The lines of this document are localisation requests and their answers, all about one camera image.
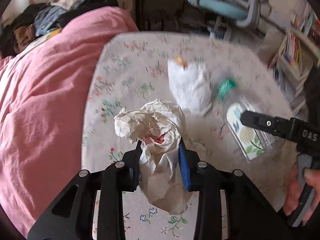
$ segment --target blue gripper pad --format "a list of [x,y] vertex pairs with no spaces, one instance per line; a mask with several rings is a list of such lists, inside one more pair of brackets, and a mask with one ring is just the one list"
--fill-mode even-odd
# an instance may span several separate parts
[[186,190],[189,191],[191,187],[190,181],[190,169],[188,167],[187,159],[186,159],[186,147],[184,146],[183,141],[181,140],[179,144],[179,166],[181,171],[181,177],[183,185],[185,186]]

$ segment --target green object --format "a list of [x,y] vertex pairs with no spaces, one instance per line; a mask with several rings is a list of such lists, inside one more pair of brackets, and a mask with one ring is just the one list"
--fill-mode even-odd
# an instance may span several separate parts
[[235,87],[236,83],[232,79],[227,78],[218,88],[218,98],[223,100],[224,97],[230,92],[230,90]]

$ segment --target blue clothing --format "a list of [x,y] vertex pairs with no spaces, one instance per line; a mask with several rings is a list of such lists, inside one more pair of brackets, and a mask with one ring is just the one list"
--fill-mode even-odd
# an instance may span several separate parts
[[60,15],[66,13],[67,10],[60,6],[49,6],[38,13],[34,21],[36,29],[36,37],[45,35],[52,25],[56,22]]

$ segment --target brown clothing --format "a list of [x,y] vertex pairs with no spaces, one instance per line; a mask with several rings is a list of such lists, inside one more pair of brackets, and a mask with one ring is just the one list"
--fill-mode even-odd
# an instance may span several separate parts
[[14,32],[16,38],[16,45],[14,46],[14,51],[19,54],[24,51],[24,49],[36,39],[35,27],[33,24],[30,26],[23,26]]

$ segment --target crumpled tissue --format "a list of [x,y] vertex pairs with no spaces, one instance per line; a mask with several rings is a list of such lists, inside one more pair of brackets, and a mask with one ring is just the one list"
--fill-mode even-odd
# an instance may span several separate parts
[[188,137],[181,108],[156,99],[136,111],[123,108],[114,119],[119,137],[131,143],[142,141],[140,188],[148,201],[171,215],[185,212],[192,193],[183,186],[178,146],[183,138],[186,148],[196,151],[201,160],[205,159],[205,149]]
[[169,87],[182,110],[205,115],[211,108],[211,72],[205,63],[168,60]]

